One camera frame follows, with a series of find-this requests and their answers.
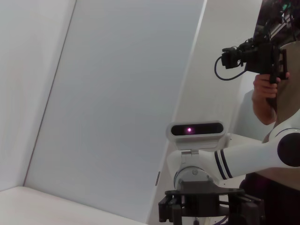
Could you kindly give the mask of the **person's bare hand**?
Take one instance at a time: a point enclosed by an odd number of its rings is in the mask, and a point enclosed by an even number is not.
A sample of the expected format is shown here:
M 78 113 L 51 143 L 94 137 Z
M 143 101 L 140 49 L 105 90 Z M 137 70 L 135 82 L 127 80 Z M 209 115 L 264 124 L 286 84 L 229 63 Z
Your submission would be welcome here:
M 277 77 L 274 83 L 270 83 L 270 74 L 258 74 L 253 82 L 254 92 L 252 95 L 253 101 L 261 102 L 267 98 L 275 98 L 278 92 L 278 84 L 282 81 Z

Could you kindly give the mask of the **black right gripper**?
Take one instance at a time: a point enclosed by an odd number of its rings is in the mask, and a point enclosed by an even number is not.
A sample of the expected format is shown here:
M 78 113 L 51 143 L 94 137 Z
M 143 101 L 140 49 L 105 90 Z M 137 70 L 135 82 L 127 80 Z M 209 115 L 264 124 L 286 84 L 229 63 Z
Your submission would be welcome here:
M 264 201 L 240 188 L 219 187 L 212 181 L 183 181 L 179 189 L 167 190 L 158 203 L 159 221 L 181 225 L 183 217 L 222 217 L 219 225 L 262 225 Z

